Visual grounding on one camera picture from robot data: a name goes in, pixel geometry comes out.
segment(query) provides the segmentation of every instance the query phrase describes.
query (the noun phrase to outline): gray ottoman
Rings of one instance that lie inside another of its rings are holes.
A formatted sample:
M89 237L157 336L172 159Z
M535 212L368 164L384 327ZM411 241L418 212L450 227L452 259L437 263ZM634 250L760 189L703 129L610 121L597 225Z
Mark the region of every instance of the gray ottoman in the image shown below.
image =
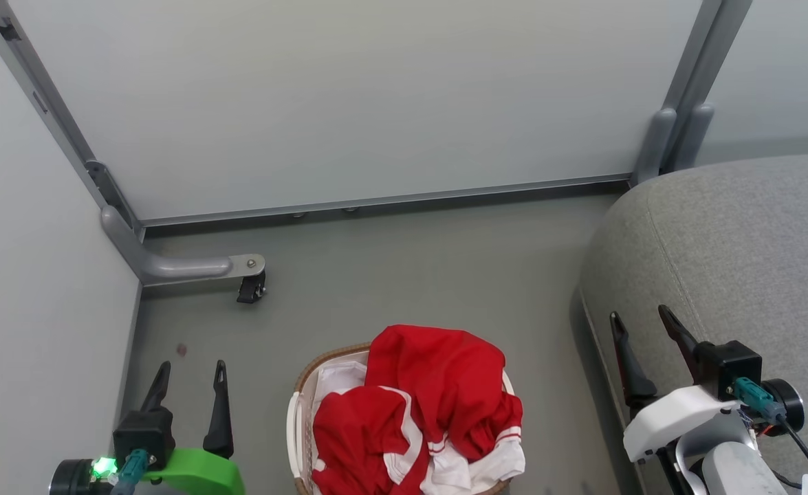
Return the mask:
M794 385L808 445L808 155L703 166L640 184L593 238L580 290L622 422L612 311L661 394L692 384L658 318L665 304L699 340L739 340L764 357L765 378ZM790 438L759 445L772 469L798 481L808 473ZM646 493L670 493L656 460L640 471Z

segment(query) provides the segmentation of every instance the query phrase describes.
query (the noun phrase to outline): green robotic arm part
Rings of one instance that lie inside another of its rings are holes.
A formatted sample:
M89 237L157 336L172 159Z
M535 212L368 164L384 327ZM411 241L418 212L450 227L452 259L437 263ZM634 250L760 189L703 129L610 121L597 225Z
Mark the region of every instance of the green robotic arm part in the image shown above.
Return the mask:
M140 410L129 411L114 430L115 457L61 461L49 495L131 495L142 481L168 483L190 495L244 495L238 466L230 460L233 432L226 365L217 363L215 407L202 448L175 448L172 414L162 407L170 375L171 363L166 361Z

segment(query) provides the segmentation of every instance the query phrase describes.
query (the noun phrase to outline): gray upholstered couch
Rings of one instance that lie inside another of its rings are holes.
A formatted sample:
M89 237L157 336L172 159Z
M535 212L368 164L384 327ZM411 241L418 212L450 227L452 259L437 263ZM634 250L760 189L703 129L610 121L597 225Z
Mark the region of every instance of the gray upholstered couch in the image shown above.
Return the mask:
M699 340L737 339L764 357L764 376L802 395L808 445L808 155L745 160L662 175L629 191L593 238L584 307L624 416L609 313L618 311L662 394L692 383L657 315L672 308ZM791 479L808 463L787 437L759 441ZM658 462L640 468L646 493L670 493Z

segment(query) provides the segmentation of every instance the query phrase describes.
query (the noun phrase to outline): white partition panel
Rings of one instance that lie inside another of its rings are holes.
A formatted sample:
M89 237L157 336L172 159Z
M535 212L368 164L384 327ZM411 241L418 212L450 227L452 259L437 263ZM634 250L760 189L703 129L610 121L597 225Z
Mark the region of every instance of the white partition panel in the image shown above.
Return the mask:
M699 164L808 153L808 1L755 0L706 101Z
M139 282L98 218L0 56L0 493L108 451Z
M630 173L699 0L10 5L155 223Z

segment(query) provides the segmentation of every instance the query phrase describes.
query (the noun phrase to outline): basket handle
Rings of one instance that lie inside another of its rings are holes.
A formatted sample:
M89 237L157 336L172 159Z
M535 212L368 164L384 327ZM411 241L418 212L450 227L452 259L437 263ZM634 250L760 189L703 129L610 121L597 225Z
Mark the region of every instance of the basket handle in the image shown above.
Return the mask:
M287 461L291 473L303 478L303 401L300 393L294 392L287 403Z

